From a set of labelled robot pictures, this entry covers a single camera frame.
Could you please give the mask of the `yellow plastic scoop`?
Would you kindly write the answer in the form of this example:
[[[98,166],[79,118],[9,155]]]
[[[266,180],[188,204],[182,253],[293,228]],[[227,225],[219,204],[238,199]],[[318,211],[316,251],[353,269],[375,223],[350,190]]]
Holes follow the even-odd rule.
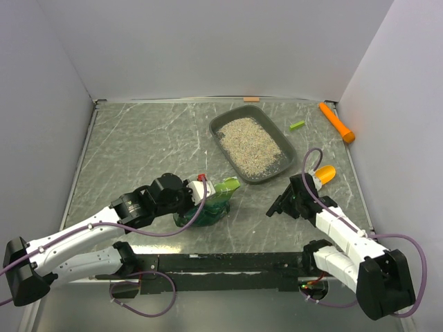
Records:
[[[336,175],[336,169],[332,165],[325,165],[314,172],[321,179],[323,186],[329,183]]]

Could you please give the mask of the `green litter bag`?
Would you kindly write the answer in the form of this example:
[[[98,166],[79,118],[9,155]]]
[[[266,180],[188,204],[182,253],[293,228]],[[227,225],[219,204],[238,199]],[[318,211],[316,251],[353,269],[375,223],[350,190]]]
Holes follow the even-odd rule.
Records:
[[[214,185],[216,193],[206,199],[199,215],[195,217],[192,227],[208,227],[216,224],[230,212],[230,198],[240,188],[240,182],[236,176],[225,178],[222,182]],[[197,213],[200,204],[189,211],[185,216],[174,214],[173,219],[177,227],[187,225]]]

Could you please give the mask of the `grey litter box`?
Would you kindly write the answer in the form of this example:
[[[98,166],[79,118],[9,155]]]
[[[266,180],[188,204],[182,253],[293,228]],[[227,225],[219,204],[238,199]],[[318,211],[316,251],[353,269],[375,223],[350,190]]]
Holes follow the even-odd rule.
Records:
[[[257,106],[244,105],[227,111],[211,120],[209,130],[245,183],[265,183],[296,162],[293,145]]]

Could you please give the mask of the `black bag clip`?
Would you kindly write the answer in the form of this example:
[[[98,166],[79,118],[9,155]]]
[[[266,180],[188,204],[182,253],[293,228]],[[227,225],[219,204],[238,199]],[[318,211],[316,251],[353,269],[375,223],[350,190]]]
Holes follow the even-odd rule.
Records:
[[[266,215],[272,217],[275,213],[282,213],[282,195],[279,195],[276,200],[271,204],[271,207],[267,210]]]

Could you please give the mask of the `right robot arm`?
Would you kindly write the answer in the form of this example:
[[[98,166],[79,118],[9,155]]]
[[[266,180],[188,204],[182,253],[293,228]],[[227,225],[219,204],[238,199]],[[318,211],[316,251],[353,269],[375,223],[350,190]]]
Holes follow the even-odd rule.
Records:
[[[302,267],[309,275],[327,273],[356,295],[372,320],[392,315],[416,302],[406,256],[389,250],[358,228],[328,196],[318,190],[323,181],[311,174],[296,174],[267,210],[268,217],[285,213],[308,220],[327,235],[310,241],[302,252]]]

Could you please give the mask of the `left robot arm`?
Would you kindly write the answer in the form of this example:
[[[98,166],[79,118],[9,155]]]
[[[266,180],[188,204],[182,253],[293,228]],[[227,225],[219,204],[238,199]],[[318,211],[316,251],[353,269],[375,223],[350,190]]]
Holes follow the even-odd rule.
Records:
[[[213,185],[203,174],[195,181],[183,181],[166,173],[58,233],[32,241],[10,240],[1,269],[11,292],[10,302],[25,306],[46,296],[54,285],[92,275],[131,277],[137,262],[130,245],[116,243],[101,252],[84,250],[130,232],[150,236],[144,228],[160,216],[183,215],[192,208],[199,215],[213,193]]]

